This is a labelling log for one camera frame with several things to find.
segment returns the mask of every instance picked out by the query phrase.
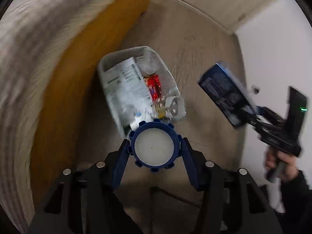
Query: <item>trash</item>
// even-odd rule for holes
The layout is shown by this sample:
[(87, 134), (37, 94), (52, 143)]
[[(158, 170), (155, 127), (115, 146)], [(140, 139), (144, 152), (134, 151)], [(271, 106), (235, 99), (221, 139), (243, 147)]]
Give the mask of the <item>trash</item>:
[(153, 100), (161, 97), (172, 99), (163, 119), (179, 120), (185, 116), (184, 100), (174, 78), (159, 55), (147, 46), (105, 55), (99, 62), (98, 73), (107, 105), (123, 138), (141, 121), (159, 117)]

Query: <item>black sleeve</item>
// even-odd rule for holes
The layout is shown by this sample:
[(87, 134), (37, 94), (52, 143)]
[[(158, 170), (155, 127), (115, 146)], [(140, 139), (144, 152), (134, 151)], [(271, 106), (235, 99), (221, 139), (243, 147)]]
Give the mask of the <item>black sleeve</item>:
[(310, 190), (302, 171), (299, 171), (293, 180), (287, 183), (282, 182), (280, 190), (285, 208), (285, 221), (290, 228), (296, 228), (306, 211), (310, 197)]

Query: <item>yellow wooden board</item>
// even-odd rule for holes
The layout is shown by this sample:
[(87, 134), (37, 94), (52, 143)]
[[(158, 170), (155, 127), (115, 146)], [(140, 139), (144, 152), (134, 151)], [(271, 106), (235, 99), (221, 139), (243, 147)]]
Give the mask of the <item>yellow wooden board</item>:
[(150, 0), (116, 0), (75, 37), (46, 89), (31, 152), (35, 207), (53, 180), (74, 164), (75, 145), (97, 63), (116, 51)]

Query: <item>hand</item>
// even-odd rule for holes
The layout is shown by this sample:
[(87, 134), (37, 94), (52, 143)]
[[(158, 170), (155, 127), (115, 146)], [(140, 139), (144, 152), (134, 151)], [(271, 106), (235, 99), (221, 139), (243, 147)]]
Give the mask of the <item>hand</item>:
[[(274, 148), (270, 146), (268, 151), (266, 152), (265, 168), (268, 171), (272, 168), (276, 168), (276, 157), (274, 155), (274, 151)], [(296, 167), (296, 157), (293, 155), (285, 154), (281, 151), (277, 152), (277, 157), (286, 163), (286, 167), (279, 177), (282, 182), (286, 183), (297, 177), (299, 171)]]

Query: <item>round white disc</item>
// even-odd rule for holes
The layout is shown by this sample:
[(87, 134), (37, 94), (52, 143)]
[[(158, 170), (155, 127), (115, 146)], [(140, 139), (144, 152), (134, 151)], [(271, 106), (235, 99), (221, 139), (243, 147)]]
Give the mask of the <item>round white disc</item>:
[(146, 129), (135, 140), (135, 153), (145, 164), (159, 166), (172, 157), (174, 142), (170, 135), (161, 129)]

